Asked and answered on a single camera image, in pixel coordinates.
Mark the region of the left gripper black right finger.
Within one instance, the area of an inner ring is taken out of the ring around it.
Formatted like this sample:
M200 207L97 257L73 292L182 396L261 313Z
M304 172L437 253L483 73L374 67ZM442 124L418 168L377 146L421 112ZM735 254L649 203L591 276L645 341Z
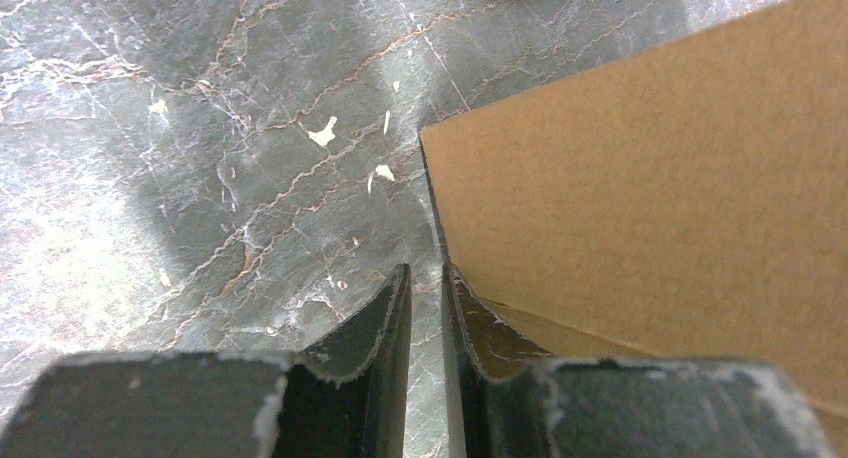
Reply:
M752 360L559 356L443 268L454 457L831 457L777 367Z

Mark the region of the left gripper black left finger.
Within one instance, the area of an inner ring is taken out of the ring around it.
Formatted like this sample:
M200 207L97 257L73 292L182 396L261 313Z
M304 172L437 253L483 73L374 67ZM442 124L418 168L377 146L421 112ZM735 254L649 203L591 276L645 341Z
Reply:
M399 457L411 270L299 352L63 357L1 434L5 457Z

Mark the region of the cardboard box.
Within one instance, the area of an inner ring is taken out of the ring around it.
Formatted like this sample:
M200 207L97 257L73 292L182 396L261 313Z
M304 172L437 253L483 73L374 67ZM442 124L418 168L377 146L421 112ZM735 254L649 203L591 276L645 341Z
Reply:
M783 368L847 453L847 0L785 0L426 128L451 261L577 355Z

